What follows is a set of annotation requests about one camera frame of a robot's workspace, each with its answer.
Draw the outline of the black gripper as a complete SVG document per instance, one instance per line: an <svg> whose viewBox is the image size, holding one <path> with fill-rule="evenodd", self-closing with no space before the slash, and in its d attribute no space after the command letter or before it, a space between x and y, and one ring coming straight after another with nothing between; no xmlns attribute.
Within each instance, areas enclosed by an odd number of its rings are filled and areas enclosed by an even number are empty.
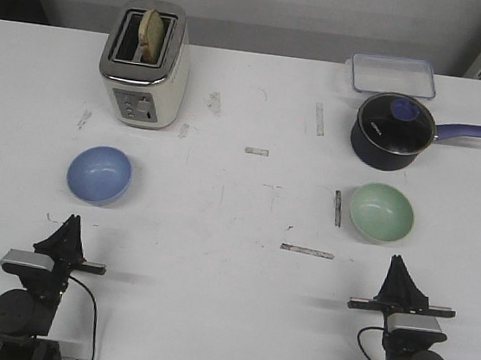
<svg viewBox="0 0 481 360"><path fill-rule="evenodd" d="M386 303L396 301L397 296L399 304L402 306L416 306L423 308L408 308ZM431 344L430 342L421 342L410 338L400 338L390 334L386 330L386 318L392 313L416 313L423 316L431 315L431 317L435 317L437 320L442 318L454 318L456 314L454 310L447 307L428 307L428 297L415 285L402 257L397 255L391 257L389 269L377 295L377 300L351 297L347 302L347 306L350 309L371 312L379 311L382 314L384 324L382 340L383 349L387 354L395 357L429 350L434 344L438 344L438 342Z"/></svg>
<svg viewBox="0 0 481 360"><path fill-rule="evenodd" d="M90 275L105 275L106 266L96 262L84 261L84 251L81 238L81 219L79 215L71 215L60 228L50 237L33 244L35 252L53 255L69 256L70 245L67 242L68 233L72 231L72 259L82 260L70 263L67 260L53 258L54 268L51 274L36 274L20 276L21 284L43 304L57 308L66 292L68 279L73 271L82 271Z"/></svg>

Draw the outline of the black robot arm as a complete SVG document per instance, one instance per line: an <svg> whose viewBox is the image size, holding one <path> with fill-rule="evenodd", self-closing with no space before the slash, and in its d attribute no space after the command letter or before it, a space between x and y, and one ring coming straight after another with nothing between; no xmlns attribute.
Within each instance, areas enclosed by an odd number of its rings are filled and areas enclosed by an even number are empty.
<svg viewBox="0 0 481 360"><path fill-rule="evenodd" d="M383 325L378 330L382 333L385 360L445 360L431 347L447 341L438 318L450 319L456 312L430 305L401 256L391 257L385 280L373 299L352 297L347 306L382 314Z"/></svg>
<svg viewBox="0 0 481 360"><path fill-rule="evenodd" d="M80 232L80 216L71 215L31 252L10 249L1 258L1 269L22 287L0 295L0 360L65 360L60 344L47 336L69 282L87 289L72 272L106 272L105 265L85 259Z"/></svg>

